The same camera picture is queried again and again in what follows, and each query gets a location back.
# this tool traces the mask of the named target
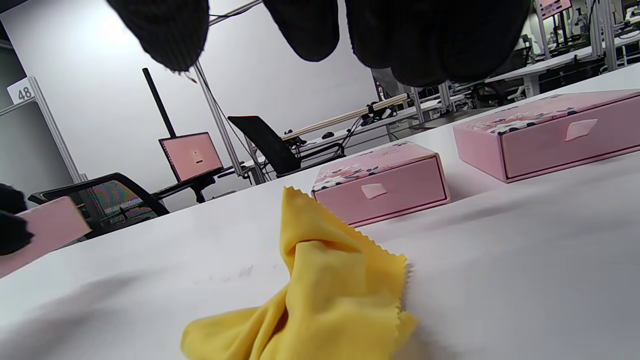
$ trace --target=pink drawer box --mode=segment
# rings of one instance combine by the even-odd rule
[[[400,142],[320,169],[312,194],[351,226],[447,204],[440,157]]]
[[[13,254],[0,256],[0,279],[91,231],[76,204],[68,197],[47,202],[18,214],[27,220],[31,243]]]
[[[510,183],[640,149],[640,90],[557,94],[457,124],[462,161]]]

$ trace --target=white table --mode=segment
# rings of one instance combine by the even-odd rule
[[[640,41],[640,34],[630,38],[615,39],[616,47],[629,45],[632,42],[638,41]],[[587,46],[585,48],[578,49],[570,53],[551,58],[549,60],[540,61],[538,63],[523,67],[521,69],[516,69],[503,75],[495,76],[493,78],[487,79],[485,82],[491,83],[500,80],[509,81],[522,78],[524,81],[524,87],[527,97],[532,97],[540,94],[540,82],[538,81],[538,76],[544,74],[547,70],[562,67],[563,65],[571,63],[574,59],[581,60],[589,55],[591,55],[591,46]]]
[[[632,65],[555,92],[638,84]],[[506,185],[457,159],[451,126],[412,140],[440,152],[453,203],[361,230],[413,264],[406,305],[434,359],[638,358],[639,153]],[[282,187],[309,191],[316,174],[73,245],[1,279],[0,359],[182,359],[188,322],[259,306],[287,283]]]

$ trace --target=computer monitor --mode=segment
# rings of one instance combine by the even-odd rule
[[[184,135],[158,141],[178,181],[222,169],[222,161],[209,133]]]
[[[571,0],[540,0],[542,19],[571,8]]]

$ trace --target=black glove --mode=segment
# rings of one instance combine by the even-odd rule
[[[142,48],[188,71],[207,38],[207,0],[108,0]],[[337,0],[264,0],[293,50],[321,61],[335,50]],[[353,52],[410,86],[474,81],[496,71],[520,37],[531,0],[346,0]]]
[[[0,184],[0,256],[11,254],[31,243],[27,222],[15,214],[27,210],[22,192]]]
[[[14,214],[0,210],[0,256],[11,254],[31,243],[33,234],[27,231],[27,222]]]

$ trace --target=yellow cloth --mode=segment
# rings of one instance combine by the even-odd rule
[[[286,188],[280,253],[291,280],[262,307],[189,324],[190,360],[389,360],[417,321],[401,311],[404,256]]]

